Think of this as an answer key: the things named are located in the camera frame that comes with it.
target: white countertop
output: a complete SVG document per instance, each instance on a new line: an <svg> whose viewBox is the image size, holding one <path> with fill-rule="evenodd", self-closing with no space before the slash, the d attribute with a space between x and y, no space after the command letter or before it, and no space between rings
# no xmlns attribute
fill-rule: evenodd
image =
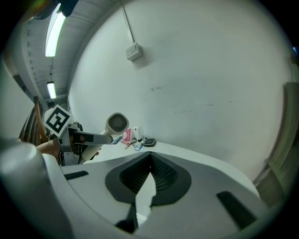
<svg viewBox="0 0 299 239"><path fill-rule="evenodd" d="M167 155L172 155L175 157L180 157L186 160L190 160L192 162L201 163L204 165L208 165L210 167L216 168L235 181L237 181L239 184L253 192L255 195L259 197L259 194L254 186L254 184L246 177L245 174L243 174L240 170L235 168L234 166L212 158L207 155L203 155L185 148L180 148L174 145L165 144L157 142L154 147L146 148L142 147L140 151L134 150L134 147L131 145L128 149L125 149L125 144L122 144L121 142L118 142L116 145L104 145L102 149L99 151L99 155L95 156L93 160L87 161L86 163L94 163L94 162L102 162L106 160L112 160L119 157L132 155L137 152L157 152L157 153L163 153Z"/></svg>

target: white wall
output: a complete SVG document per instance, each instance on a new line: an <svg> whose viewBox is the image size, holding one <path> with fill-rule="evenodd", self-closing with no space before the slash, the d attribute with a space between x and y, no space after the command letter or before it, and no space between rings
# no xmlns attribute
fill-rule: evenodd
<svg viewBox="0 0 299 239"><path fill-rule="evenodd" d="M291 80L280 28L243 0L134 0L125 8L144 58L126 60L131 43L118 8L74 72L75 119L99 133L122 112L147 137L227 161L253 180L276 140Z"/></svg>
<svg viewBox="0 0 299 239"><path fill-rule="evenodd" d="M33 102L18 86L1 59L0 137L18 139L33 106Z"/></svg>

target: ceiling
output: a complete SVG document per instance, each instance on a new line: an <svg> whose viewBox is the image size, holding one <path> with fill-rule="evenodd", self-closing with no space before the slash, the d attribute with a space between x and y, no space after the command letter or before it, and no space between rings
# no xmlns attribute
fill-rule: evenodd
<svg viewBox="0 0 299 239"><path fill-rule="evenodd" d="M45 43L51 16L45 20L30 20L24 27L26 37L23 41L25 55L34 81L44 101L50 100L47 82L54 81L57 99L60 105L67 104L67 87L74 59L84 38L103 14L117 0L79 0L72 14L67 17L62 27L55 57L45 57Z"/></svg>

